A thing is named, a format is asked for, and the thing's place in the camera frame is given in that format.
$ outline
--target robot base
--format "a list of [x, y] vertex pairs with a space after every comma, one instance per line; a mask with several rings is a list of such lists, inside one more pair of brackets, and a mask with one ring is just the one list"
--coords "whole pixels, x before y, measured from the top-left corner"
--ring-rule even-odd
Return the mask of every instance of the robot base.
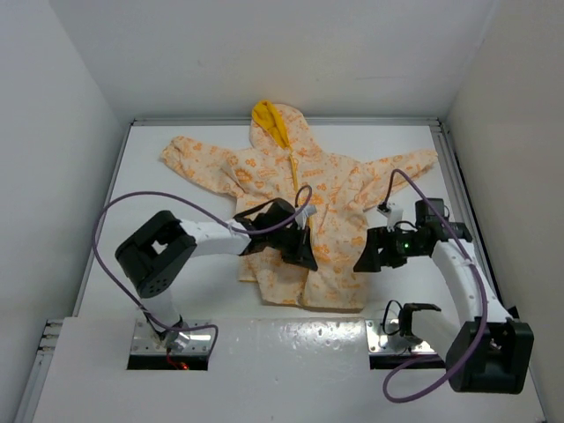
[[[189, 327], [208, 324], [205, 320], [188, 321]], [[157, 339], [152, 326], [145, 320], [135, 324], [131, 340], [128, 370], [207, 370], [213, 329], [184, 332], [183, 342], [173, 349], [167, 359], [167, 349]]]

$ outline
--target cable connector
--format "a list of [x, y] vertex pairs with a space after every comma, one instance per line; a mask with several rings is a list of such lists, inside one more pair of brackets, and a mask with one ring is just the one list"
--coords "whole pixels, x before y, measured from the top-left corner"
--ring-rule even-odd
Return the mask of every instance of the cable connector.
[[229, 231], [229, 234], [230, 234], [231, 236], [235, 236], [235, 232], [234, 232], [234, 230], [233, 230], [233, 223], [234, 223], [234, 220], [232, 220], [232, 219], [231, 219], [231, 220], [228, 220], [226, 223], [227, 223], [227, 230]]
[[306, 224], [308, 223], [308, 217], [313, 216], [316, 213], [317, 213], [317, 209], [314, 205], [312, 205], [312, 204], [307, 205], [301, 211], [301, 213], [299, 213], [295, 218], [296, 223], [298, 224], [300, 229], [303, 229], [304, 227], [306, 227]]
[[388, 218], [388, 222], [386, 223], [388, 232], [393, 232], [396, 223], [401, 221], [404, 216], [404, 209], [395, 203], [380, 203], [377, 209], [381, 215]]

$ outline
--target metal frame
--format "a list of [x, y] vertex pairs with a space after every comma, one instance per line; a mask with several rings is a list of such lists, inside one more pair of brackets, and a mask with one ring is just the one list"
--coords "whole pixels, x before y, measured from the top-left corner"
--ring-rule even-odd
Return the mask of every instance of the metal frame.
[[500, 289], [495, 281], [494, 272], [490, 264], [486, 247], [484, 246], [484, 241], [482, 239], [481, 232], [476, 222], [474, 210], [471, 206], [470, 196], [468, 195], [468, 190], [466, 184], [464, 183], [464, 177], [462, 175], [462, 170], [458, 165], [458, 160], [456, 158], [455, 146], [450, 137], [446, 136], [446, 130], [444, 124], [440, 123], [436, 127], [431, 127], [431, 134], [433, 135], [434, 145], [439, 152], [439, 157], [445, 159], [444, 171], [447, 172], [449, 180], [453, 183], [450, 187], [453, 189], [454, 198], [450, 201], [456, 203], [456, 207], [461, 214], [463, 222], [468, 226], [472, 236], [474, 237], [474, 244], [476, 246], [476, 256], [478, 258], [479, 264], [486, 274], [486, 278], [500, 299], [501, 304], [503, 303], [503, 296], [501, 295]]
[[[389, 125], [389, 126], [440, 126], [436, 117], [321, 117], [306, 118], [310, 125]], [[249, 125], [249, 117], [166, 117], [134, 119], [132, 126], [225, 126]]]
[[32, 423], [62, 327], [63, 320], [47, 320], [14, 423]]

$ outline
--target hooded jacket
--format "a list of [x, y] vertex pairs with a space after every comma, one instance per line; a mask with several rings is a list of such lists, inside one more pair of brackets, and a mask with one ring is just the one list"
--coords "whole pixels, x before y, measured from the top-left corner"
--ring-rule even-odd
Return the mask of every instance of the hooded jacket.
[[[275, 197], [293, 203], [298, 188], [311, 185], [311, 204], [317, 209], [310, 217], [311, 241], [318, 271], [286, 264], [277, 250], [267, 248], [241, 258], [239, 280], [257, 281], [263, 299], [276, 304], [363, 308], [368, 277], [354, 273], [353, 266], [366, 244], [364, 211], [383, 200], [394, 168], [418, 178], [436, 162], [436, 152], [419, 150], [362, 163], [323, 151], [295, 108], [265, 100], [252, 116], [248, 149], [231, 151], [176, 137], [162, 159], [186, 179], [235, 197], [237, 212]], [[395, 178], [393, 191], [405, 184]]]

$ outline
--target white table surface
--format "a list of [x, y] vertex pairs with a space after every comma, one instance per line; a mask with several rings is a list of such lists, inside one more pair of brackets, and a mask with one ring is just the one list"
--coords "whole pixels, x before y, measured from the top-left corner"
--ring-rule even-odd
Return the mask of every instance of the white table surface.
[[[317, 126], [314, 131], [323, 148], [364, 160], [433, 148], [428, 127]], [[177, 135], [231, 148], [249, 145], [244, 126], [134, 127], [113, 197], [140, 189], [165, 190], [230, 218], [233, 199], [198, 188], [159, 161], [162, 148]], [[443, 197], [449, 204], [439, 165], [418, 184], [430, 197]], [[407, 219], [414, 219], [417, 199], [410, 189], [394, 196]], [[100, 250], [122, 278], [115, 248], [161, 209], [201, 219], [184, 205], [156, 197], [132, 199], [109, 213]], [[368, 220], [373, 226], [384, 223], [374, 211]], [[130, 371], [130, 341], [140, 314], [95, 264], [78, 317], [63, 325], [33, 422], [532, 423], [542, 418], [530, 377], [519, 396], [457, 394], [443, 385], [420, 401], [389, 403], [382, 395], [388, 371], [369, 370], [366, 328], [355, 315], [338, 315], [343, 319], [338, 323], [327, 313], [264, 305], [257, 285], [239, 282], [236, 275], [236, 257], [199, 257], [188, 262], [172, 287], [186, 318], [210, 318], [220, 327], [208, 371]], [[456, 319], [442, 275], [428, 259], [412, 259], [372, 280], [363, 316], [377, 318], [394, 298], [433, 302]], [[391, 392], [411, 394], [443, 372], [404, 371]]]
[[[319, 145], [330, 152], [346, 154], [370, 161], [409, 152], [420, 148], [434, 148], [427, 126], [351, 126], [317, 125], [313, 127]], [[160, 161], [160, 152], [178, 135], [190, 136], [206, 143], [231, 149], [248, 148], [248, 126], [165, 126], [133, 127], [119, 167], [112, 198], [136, 190], [161, 190], [186, 197], [221, 218], [234, 213], [234, 199], [224, 197], [181, 178]], [[428, 197], [442, 197], [450, 205], [441, 166], [417, 180]], [[404, 207], [404, 217], [415, 219], [414, 203], [419, 197], [410, 188], [402, 189], [393, 201]], [[100, 252], [110, 269], [125, 278], [117, 261], [115, 249], [155, 212], [171, 210], [178, 218], [204, 220], [206, 217], [188, 206], [160, 197], [136, 197], [110, 209], [100, 236]], [[371, 226], [385, 224], [376, 210], [367, 212]], [[335, 315], [307, 311], [295, 307], [265, 305], [261, 302], [258, 284], [237, 280], [238, 257], [205, 256], [189, 260], [172, 285], [174, 300], [186, 318], [224, 317], [311, 317]], [[446, 315], [456, 319], [441, 273], [427, 258], [410, 259], [409, 265], [371, 275], [369, 302], [361, 315], [376, 317], [382, 313], [389, 299], [400, 302], [432, 302]], [[138, 315], [134, 305], [94, 263], [90, 271], [79, 315], [112, 317]]]

